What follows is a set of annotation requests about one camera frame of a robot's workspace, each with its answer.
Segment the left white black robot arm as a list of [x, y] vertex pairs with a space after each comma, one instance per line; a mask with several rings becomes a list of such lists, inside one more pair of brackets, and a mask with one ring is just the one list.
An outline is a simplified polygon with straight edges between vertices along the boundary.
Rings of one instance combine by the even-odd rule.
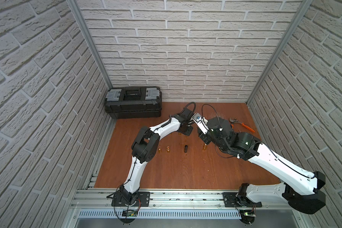
[[132, 164], [128, 176], [118, 189], [126, 204], [132, 205], [137, 201], [143, 172], [147, 163], [156, 155], [160, 140], [173, 132], [190, 135], [193, 130], [191, 118], [194, 112], [185, 107], [156, 126], [141, 128], [131, 146]]

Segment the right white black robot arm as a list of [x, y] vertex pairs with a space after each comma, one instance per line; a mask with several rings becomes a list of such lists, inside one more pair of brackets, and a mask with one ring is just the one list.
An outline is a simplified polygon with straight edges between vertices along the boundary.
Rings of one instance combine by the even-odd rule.
[[214, 143], [217, 152], [226, 158], [237, 158], [258, 165], [281, 180], [279, 184], [254, 185], [243, 183], [236, 195], [242, 207], [253, 207], [263, 202], [281, 203], [305, 214], [315, 214], [326, 205], [322, 192], [325, 175], [307, 171], [276, 152], [255, 136], [236, 133], [228, 120], [218, 117], [210, 120], [200, 114], [193, 116], [199, 138], [205, 144]]

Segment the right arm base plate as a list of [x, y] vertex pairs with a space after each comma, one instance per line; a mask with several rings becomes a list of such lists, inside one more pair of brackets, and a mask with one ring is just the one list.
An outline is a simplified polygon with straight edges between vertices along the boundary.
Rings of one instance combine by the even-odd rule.
[[226, 208], [262, 208], [261, 202], [252, 202], [246, 196], [241, 196], [237, 192], [223, 192], [222, 196]]

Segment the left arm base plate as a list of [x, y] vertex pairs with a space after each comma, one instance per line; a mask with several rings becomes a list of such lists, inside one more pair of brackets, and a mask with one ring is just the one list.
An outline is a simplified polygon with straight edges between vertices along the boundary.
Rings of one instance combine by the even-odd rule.
[[112, 207], [148, 207], [150, 202], [150, 192], [137, 192], [124, 196], [120, 191], [112, 195]]

